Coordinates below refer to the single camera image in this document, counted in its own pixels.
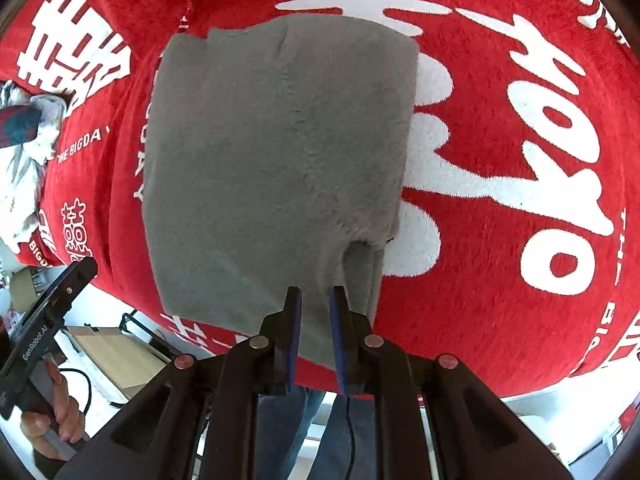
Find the person's left hand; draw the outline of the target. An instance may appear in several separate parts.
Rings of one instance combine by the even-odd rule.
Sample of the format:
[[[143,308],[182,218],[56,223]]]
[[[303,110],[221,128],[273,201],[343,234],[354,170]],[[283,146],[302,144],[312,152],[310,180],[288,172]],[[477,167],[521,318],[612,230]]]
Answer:
[[[86,440],[85,415],[51,360],[40,361],[21,394],[21,430],[35,451],[67,462]]]

